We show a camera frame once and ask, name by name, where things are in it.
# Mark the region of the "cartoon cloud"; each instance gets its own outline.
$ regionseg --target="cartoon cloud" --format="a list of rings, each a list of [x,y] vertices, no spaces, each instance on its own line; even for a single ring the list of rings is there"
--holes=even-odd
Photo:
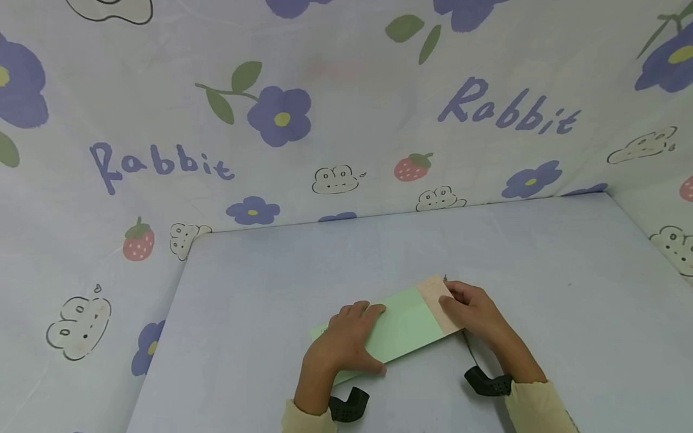
[[[651,157],[665,150],[674,150],[675,145],[669,139],[676,133],[677,129],[676,126],[669,126],[657,132],[639,136],[626,144],[625,148],[610,154],[606,161],[609,164],[618,164],[635,158]]]
[[[74,297],[60,310],[62,320],[51,324],[46,341],[71,361],[87,356],[101,341],[111,318],[111,303],[103,298]]]
[[[152,0],[67,0],[72,10],[89,21],[120,18],[132,24],[147,24],[152,19]]]
[[[357,186],[358,179],[353,176],[351,167],[323,167],[315,172],[313,192],[318,194],[340,194],[353,191]]]
[[[178,256],[178,260],[183,261],[188,258],[190,246],[198,236],[211,233],[212,229],[208,226],[196,226],[194,224],[174,224],[170,230],[171,251]]]
[[[693,276],[693,236],[686,236],[678,227],[666,226],[650,236],[650,240],[679,274]]]
[[[419,203],[416,205],[416,210],[431,211],[433,209],[445,209],[454,204],[464,206],[467,204],[467,201],[465,199],[457,199],[451,187],[441,186],[433,191],[422,192],[419,196]]]

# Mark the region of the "strawberry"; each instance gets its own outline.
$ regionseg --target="strawberry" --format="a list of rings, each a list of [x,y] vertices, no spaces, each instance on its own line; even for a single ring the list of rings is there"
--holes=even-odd
[[[142,224],[142,217],[137,217],[137,224],[125,232],[123,255],[126,259],[139,262],[149,257],[154,249],[154,232],[149,224]]]
[[[394,176],[402,182],[421,179],[426,176],[428,169],[431,168],[431,161],[428,161],[428,158],[432,156],[432,153],[425,155],[412,153],[408,158],[404,158],[397,163],[394,167]]]
[[[684,200],[693,202],[693,176],[689,177],[685,180],[685,182],[683,182],[681,188],[678,190],[678,193],[681,194],[681,198]]]

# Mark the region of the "cloth wall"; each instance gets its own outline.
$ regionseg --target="cloth wall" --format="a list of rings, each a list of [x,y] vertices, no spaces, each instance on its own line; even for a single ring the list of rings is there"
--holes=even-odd
[[[0,431],[124,432],[210,231],[606,190],[693,275],[692,11],[3,0]]]

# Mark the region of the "table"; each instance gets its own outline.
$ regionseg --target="table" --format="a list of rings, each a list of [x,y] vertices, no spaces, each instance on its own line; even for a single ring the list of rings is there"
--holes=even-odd
[[[583,432],[693,425],[693,290],[605,194],[266,227],[195,241],[129,433],[277,432],[308,330],[431,274],[486,289]],[[471,344],[482,368],[493,356]],[[513,432],[453,335],[359,377],[341,432]]]

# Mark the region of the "sleeve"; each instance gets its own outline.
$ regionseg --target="sleeve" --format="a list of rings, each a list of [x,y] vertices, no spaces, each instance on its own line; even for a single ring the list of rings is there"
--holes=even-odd
[[[579,433],[551,382],[513,382],[505,407],[517,433]]]
[[[301,412],[293,400],[286,401],[281,428],[283,433],[337,433],[337,425],[332,421],[329,407],[320,416],[308,415]]]

